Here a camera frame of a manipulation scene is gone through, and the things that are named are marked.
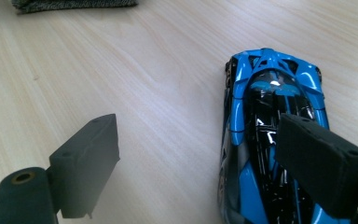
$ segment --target car body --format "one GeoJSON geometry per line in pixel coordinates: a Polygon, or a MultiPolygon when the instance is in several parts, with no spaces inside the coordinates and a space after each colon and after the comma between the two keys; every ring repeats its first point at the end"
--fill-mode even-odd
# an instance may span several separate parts
{"type": "Polygon", "coordinates": [[[226,223],[350,223],[315,203],[274,159],[281,113],[328,129],[317,66],[273,49],[226,64],[218,203],[226,223]]]}

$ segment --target model race car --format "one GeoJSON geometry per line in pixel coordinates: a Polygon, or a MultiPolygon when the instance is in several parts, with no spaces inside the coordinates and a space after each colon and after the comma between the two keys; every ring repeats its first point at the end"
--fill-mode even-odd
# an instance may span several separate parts
{"type": "Polygon", "coordinates": [[[319,68],[273,49],[226,64],[218,204],[226,223],[351,223],[325,213],[275,161],[281,114],[328,129],[319,68]]]}

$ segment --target light wood surface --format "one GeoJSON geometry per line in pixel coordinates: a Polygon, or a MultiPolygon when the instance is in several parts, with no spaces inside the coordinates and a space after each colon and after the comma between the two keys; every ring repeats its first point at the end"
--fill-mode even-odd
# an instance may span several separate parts
{"type": "Polygon", "coordinates": [[[94,218],[221,223],[224,65],[274,48],[317,64],[332,131],[358,146],[358,1],[146,1],[16,15],[0,0],[0,181],[117,114],[121,161],[94,218]]]}

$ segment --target blue toy car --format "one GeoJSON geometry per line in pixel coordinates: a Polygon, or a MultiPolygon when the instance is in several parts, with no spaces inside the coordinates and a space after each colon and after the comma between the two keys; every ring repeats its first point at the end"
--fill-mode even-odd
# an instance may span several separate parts
{"type": "Polygon", "coordinates": [[[273,49],[226,64],[218,203],[226,223],[350,223],[315,203],[274,159],[282,113],[328,129],[319,68],[273,49]]]}

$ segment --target wood grain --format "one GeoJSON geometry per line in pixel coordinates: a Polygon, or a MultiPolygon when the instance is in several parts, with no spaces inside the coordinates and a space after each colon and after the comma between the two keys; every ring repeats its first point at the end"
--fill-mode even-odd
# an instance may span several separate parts
{"type": "Polygon", "coordinates": [[[116,113],[121,161],[94,219],[221,223],[224,64],[274,48],[317,64],[332,131],[358,146],[358,1],[145,1],[18,16],[0,0],[0,180],[116,113]]]}

